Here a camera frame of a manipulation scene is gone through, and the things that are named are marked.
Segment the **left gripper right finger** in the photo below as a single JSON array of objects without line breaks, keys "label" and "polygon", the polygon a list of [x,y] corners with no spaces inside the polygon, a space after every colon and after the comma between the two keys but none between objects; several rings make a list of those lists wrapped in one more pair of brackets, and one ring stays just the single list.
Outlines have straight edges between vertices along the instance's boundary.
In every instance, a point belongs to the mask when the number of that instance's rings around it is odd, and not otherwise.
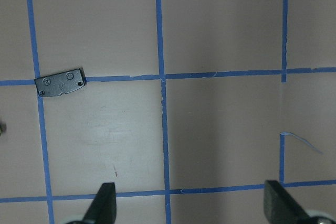
[{"label": "left gripper right finger", "polygon": [[264,183],[264,215],[271,224],[299,223],[310,219],[277,180]]}]

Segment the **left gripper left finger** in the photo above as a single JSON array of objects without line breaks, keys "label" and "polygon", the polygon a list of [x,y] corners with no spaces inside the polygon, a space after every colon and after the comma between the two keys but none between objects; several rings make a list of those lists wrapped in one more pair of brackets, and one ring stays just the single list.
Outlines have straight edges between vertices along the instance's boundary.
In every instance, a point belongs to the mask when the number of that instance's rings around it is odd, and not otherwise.
[{"label": "left gripper left finger", "polygon": [[82,218],[82,223],[114,224],[117,216],[115,183],[103,183],[90,207]]}]

